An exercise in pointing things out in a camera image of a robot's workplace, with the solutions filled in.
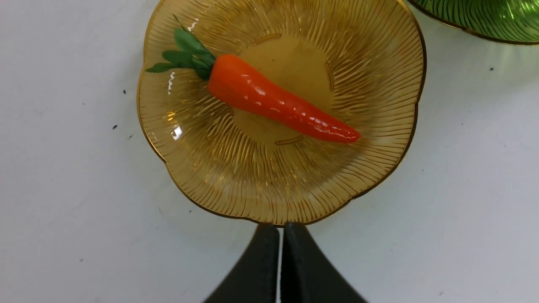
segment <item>white surface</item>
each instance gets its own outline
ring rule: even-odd
[[[156,4],[2,3],[2,303],[200,302],[246,247],[255,225],[188,202],[140,130]],[[539,47],[414,12],[428,73],[412,146],[309,228],[371,303],[537,302]]]

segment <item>amber glass bowl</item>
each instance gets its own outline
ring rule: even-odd
[[[240,56],[283,88],[353,126],[322,142],[214,98],[191,70],[142,72],[148,142],[193,202],[215,214],[283,225],[324,218],[380,184],[413,137],[426,52],[396,0],[162,0],[144,67],[176,49],[184,25],[216,56]]]
[[[539,44],[539,0],[410,0],[446,25],[483,39],[514,45]]]

